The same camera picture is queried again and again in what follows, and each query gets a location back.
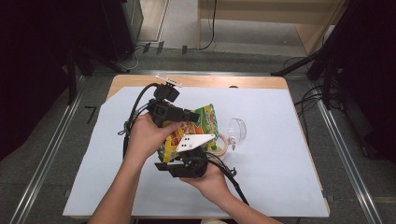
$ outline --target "hand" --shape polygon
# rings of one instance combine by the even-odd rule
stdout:
[[[225,182],[224,174],[217,166],[211,163],[207,165],[203,176],[198,178],[180,178],[180,180],[198,188],[202,195],[214,204],[219,204],[225,197],[232,196]]]
[[[165,138],[180,126],[180,122],[158,128],[149,113],[137,117],[128,143],[125,158],[138,158],[145,161],[154,154]]]

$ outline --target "gray floor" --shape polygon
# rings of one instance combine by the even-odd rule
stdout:
[[[135,74],[145,74],[148,70],[165,71],[212,71],[212,72],[245,72],[253,76],[265,76],[268,72],[277,71],[284,66],[288,57],[265,56],[253,54],[235,54],[218,52],[189,51],[182,55],[176,50],[165,50],[155,54],[152,49],[146,54],[138,54],[139,70]],[[63,217],[67,198],[64,194],[72,188],[79,164],[89,144],[91,132],[96,122],[97,112],[87,124],[92,110],[85,106],[98,106],[105,101],[108,88],[114,73],[103,66],[97,66],[93,77],[89,78],[78,105],[75,116],[64,136],[56,157],[51,165],[43,186],[31,208],[26,223],[81,223]],[[304,76],[287,76],[293,100],[299,101],[311,84]],[[53,132],[66,109],[67,91],[59,97],[48,114],[36,126],[28,141],[11,155],[0,162],[0,223],[8,223],[15,212],[21,195],[32,178]],[[356,135],[350,129],[345,115],[333,111],[337,124],[345,136],[364,180],[374,198],[394,197],[396,195],[395,165],[388,161],[372,161],[362,156]],[[350,184],[340,157],[334,148],[328,128],[317,107],[306,112],[309,128],[310,148],[323,189],[328,194],[331,215],[329,218],[303,218],[300,223],[366,223],[360,202]],[[396,223],[393,214],[396,211],[394,201],[378,203],[377,208],[384,223]],[[296,218],[278,217],[285,223],[294,223]]]

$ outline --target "chip bag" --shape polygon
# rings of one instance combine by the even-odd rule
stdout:
[[[200,134],[200,133],[213,133],[215,138],[210,142],[207,142],[202,148],[207,151],[217,149],[216,140],[219,137],[218,123],[216,121],[216,114],[213,105],[206,105],[204,107],[193,110],[192,112],[200,115],[197,122],[182,121],[180,127],[166,137],[165,144],[158,150],[158,157],[162,162],[170,162],[178,157],[176,152],[177,145],[180,142],[184,134]],[[163,126],[167,125],[171,121],[167,120],[163,123]]]

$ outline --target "floor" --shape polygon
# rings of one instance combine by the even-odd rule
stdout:
[[[192,24],[192,21],[189,20],[186,20],[186,23],[170,21],[172,14],[175,15],[177,11],[172,8],[182,6],[183,2],[187,1],[170,0],[169,2],[163,22],[163,31],[159,37],[161,41],[164,41],[167,49],[158,54],[155,44],[153,44],[148,52],[143,53],[142,50],[139,50],[136,55],[132,55],[122,62],[123,65],[129,67],[137,65],[130,71],[131,75],[156,74],[158,71],[163,73],[179,71],[179,73],[187,75],[216,72],[220,75],[268,76],[268,73],[278,71],[296,62],[298,58],[294,57],[306,56],[303,47],[296,40],[292,28],[274,24],[267,24],[269,26],[263,28],[269,29],[266,32],[268,39],[264,42],[259,42],[259,39],[249,40],[250,42],[246,39],[243,40],[248,36],[238,35],[238,32],[234,34],[235,40],[226,42],[226,35],[221,34],[219,26],[213,49],[208,51],[189,50],[187,54],[182,54],[180,50],[182,45],[196,48],[194,32],[196,24]],[[202,24],[204,27],[207,21],[202,21]],[[179,26],[184,27],[184,32],[178,30]],[[252,27],[257,26],[263,26],[263,24],[252,24]],[[222,44],[222,42],[233,43],[238,38],[247,44]],[[204,37],[204,41],[207,43],[208,38]],[[62,212],[67,201],[68,191],[73,186],[79,164],[90,142],[91,132],[97,119],[97,111],[105,101],[111,80],[116,75],[100,64],[96,64],[95,68],[93,77],[83,78],[79,82],[81,95],[73,108],[75,109],[74,116],[68,121],[64,135],[59,139],[59,145],[51,155],[48,170],[44,173],[45,178],[35,186],[37,192],[33,194],[35,198],[30,203],[31,207],[28,206],[25,209],[20,222],[14,218],[11,223],[82,223],[85,221],[63,217]],[[294,71],[296,74],[286,76],[290,95],[294,102],[300,101],[313,84],[321,84],[320,80],[315,83],[307,80],[304,76],[306,70],[307,67],[302,67]],[[35,176],[35,171],[40,166],[43,155],[47,154],[51,138],[63,120],[64,112],[70,110],[66,102],[67,91],[58,98],[51,110],[39,122],[26,143],[0,161],[0,223],[10,222],[17,211],[26,187]],[[96,107],[97,110],[92,116],[93,107]],[[394,215],[394,211],[396,211],[396,178],[394,178],[396,165],[389,161],[374,161],[364,157],[361,152],[361,144],[351,129],[346,115],[335,109],[331,110],[331,113],[343,136],[347,151],[353,158],[361,179],[374,200],[375,208],[382,218],[382,222],[396,223]],[[309,130],[311,154],[332,212],[329,218],[302,218],[300,223],[370,223],[362,210],[361,198],[357,196],[356,187],[353,185],[350,173],[330,135],[328,123],[326,123],[320,107],[312,107],[306,111],[305,117]],[[276,219],[285,223],[296,223],[297,221],[295,217],[277,217]],[[196,220],[139,221],[139,223],[196,222]]]

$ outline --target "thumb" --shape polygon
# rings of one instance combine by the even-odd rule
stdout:
[[[172,132],[174,132],[178,127],[180,127],[181,122],[170,123],[162,128],[163,133],[165,136],[168,136]]]

